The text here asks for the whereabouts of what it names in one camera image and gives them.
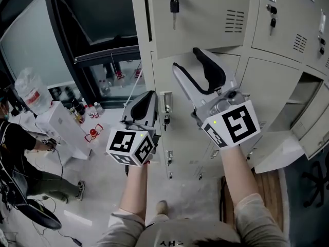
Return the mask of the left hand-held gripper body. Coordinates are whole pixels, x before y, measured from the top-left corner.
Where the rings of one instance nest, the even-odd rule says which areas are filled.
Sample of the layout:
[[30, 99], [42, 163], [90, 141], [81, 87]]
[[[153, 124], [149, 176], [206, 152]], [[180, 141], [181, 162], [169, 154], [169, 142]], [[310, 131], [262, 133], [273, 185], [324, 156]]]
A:
[[110, 130], [106, 153], [117, 163], [141, 167], [152, 160], [156, 154], [160, 135], [156, 134], [155, 118], [138, 123], [123, 115], [122, 120]]

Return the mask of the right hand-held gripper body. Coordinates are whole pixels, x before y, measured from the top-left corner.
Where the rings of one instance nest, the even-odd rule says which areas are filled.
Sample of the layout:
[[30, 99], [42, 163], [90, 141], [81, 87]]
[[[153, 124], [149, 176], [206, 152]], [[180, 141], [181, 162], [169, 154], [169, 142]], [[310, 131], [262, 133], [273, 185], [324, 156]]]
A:
[[238, 146], [260, 133], [253, 104], [237, 86], [220, 95], [205, 95], [195, 89], [190, 100], [198, 126], [220, 149]]

